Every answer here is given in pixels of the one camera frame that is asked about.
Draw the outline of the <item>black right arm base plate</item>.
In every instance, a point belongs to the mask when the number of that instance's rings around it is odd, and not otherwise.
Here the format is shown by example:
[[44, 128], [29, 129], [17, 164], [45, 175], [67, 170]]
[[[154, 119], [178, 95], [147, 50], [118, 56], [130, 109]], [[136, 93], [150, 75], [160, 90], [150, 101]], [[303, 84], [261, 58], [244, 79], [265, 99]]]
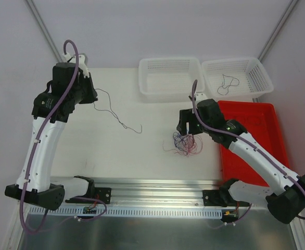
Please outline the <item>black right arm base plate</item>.
[[221, 192], [220, 190], [203, 190], [202, 199], [204, 206], [237, 207], [239, 205], [240, 207], [249, 207], [250, 205], [248, 202], [236, 201], [229, 193]]

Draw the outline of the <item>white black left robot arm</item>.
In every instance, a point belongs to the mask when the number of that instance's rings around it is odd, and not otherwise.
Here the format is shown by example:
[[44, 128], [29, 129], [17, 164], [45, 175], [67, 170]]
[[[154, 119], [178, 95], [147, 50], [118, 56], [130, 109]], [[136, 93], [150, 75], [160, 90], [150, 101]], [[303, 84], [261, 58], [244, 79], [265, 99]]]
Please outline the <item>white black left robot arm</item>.
[[5, 195], [27, 204], [56, 210], [64, 201], [85, 203], [95, 197], [94, 181], [75, 176], [52, 184], [50, 173], [61, 133], [76, 104], [91, 104], [98, 100], [92, 77], [85, 63], [60, 62], [53, 67], [53, 78], [46, 90], [33, 102], [33, 129], [28, 154], [15, 184], [6, 186]]

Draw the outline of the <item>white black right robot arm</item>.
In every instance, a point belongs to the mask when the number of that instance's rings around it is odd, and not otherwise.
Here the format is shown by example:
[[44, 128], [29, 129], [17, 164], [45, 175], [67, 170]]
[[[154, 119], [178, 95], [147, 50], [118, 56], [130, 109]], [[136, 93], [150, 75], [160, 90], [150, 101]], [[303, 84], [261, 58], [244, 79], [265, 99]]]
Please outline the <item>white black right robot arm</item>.
[[193, 100], [192, 108], [179, 111], [176, 130], [182, 136], [208, 134], [247, 163], [268, 185], [231, 178], [209, 196], [211, 203], [221, 207], [235, 202], [260, 205], [284, 224], [295, 218], [305, 220], [305, 174], [300, 176], [278, 161], [239, 121], [226, 119], [216, 101]]

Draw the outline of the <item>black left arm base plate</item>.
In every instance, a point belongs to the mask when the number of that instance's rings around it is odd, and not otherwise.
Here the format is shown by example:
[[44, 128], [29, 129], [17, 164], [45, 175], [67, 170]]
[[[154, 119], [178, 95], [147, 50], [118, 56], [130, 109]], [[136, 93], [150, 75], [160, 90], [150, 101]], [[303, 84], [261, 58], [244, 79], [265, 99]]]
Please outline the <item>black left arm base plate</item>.
[[71, 199], [65, 200], [65, 203], [68, 204], [92, 204], [96, 199], [104, 202], [105, 204], [110, 204], [111, 200], [111, 191], [110, 187], [93, 187], [85, 195], [73, 197]]

